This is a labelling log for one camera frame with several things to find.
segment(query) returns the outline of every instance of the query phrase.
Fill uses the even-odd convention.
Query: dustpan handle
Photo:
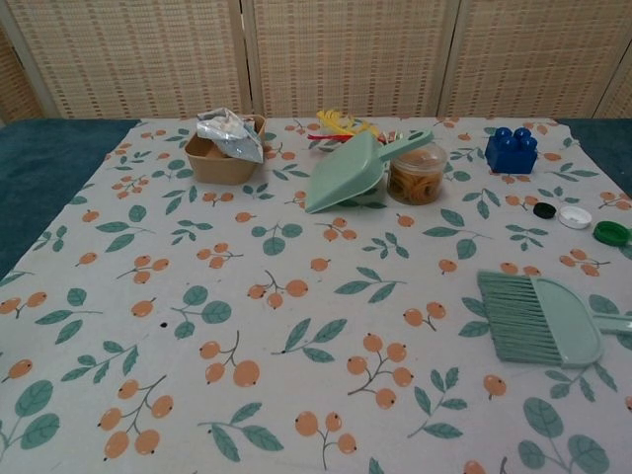
[[[632,317],[593,313],[594,323],[603,334],[632,334]]]
[[[378,149],[378,156],[382,163],[386,163],[395,156],[414,150],[420,146],[424,146],[433,141],[433,133],[431,130],[421,130],[413,133],[408,138],[395,140],[388,145],[384,145]]]

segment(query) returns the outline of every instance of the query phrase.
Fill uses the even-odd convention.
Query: blue toy block
[[[485,157],[495,173],[528,175],[537,158],[537,140],[527,128],[512,131],[502,126],[490,136],[485,148]]]

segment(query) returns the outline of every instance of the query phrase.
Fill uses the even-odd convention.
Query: jar of snacks
[[[438,198],[447,153],[434,143],[391,160],[388,194],[405,204],[428,204]]]

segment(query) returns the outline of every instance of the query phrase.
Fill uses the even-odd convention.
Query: dustpan
[[[632,333],[631,318],[592,312],[571,289],[550,278],[479,272],[478,282],[497,354],[504,360],[585,367],[603,354],[601,334]],[[548,353],[543,326],[556,354]]]
[[[318,212],[357,196],[375,186],[391,158],[424,146],[433,140],[429,130],[381,145],[369,131],[359,133],[321,161],[307,187],[306,212]]]

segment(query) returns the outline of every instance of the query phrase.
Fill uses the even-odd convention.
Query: wicker folding screen
[[[435,114],[458,0],[242,0],[255,110]]]
[[[235,0],[8,0],[62,117],[249,112]]]
[[[610,81],[595,116],[601,119],[632,119],[632,42]]]
[[[38,117],[42,117],[40,104],[0,28],[0,119],[8,123]]]
[[[462,0],[438,112],[591,117],[630,19],[630,0]]]

